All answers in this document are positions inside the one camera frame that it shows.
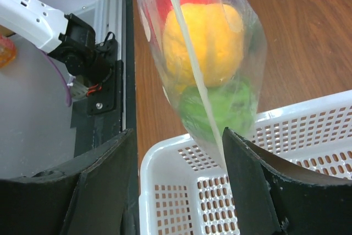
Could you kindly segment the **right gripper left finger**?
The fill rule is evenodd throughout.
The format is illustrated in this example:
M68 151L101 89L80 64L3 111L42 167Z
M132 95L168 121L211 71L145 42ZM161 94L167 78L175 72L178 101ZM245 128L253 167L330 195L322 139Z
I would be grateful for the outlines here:
M32 177L1 180L1 234L120 234L135 145L127 129Z

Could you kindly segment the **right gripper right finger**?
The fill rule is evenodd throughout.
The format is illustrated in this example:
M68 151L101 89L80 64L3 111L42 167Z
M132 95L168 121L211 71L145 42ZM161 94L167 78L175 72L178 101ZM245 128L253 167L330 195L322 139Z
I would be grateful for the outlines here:
M241 234L351 234L351 181L300 167L225 128Z

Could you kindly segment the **green fake custard apple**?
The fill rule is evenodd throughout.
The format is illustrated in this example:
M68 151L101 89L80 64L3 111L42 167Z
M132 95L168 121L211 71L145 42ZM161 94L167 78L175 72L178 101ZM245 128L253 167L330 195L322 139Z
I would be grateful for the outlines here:
M248 80L232 79L224 86L208 88L207 95L220 133L226 127L240 135L250 130L254 123L257 100ZM215 142L196 87L188 87L183 91L179 102L179 114L184 127L194 138Z

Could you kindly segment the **polka dot zip bag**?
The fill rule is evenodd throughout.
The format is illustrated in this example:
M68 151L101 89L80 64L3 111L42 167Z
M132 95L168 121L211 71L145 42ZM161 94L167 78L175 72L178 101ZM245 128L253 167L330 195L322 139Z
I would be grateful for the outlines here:
M183 126L221 167L222 135L254 126L267 55L248 0L137 0L164 93Z

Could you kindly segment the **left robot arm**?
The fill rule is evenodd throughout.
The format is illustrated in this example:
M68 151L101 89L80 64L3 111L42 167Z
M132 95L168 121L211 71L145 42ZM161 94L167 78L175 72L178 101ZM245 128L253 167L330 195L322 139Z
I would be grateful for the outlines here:
M1 25L31 42L68 72L93 84L105 82L112 66L96 49L92 26L39 0L1 0Z

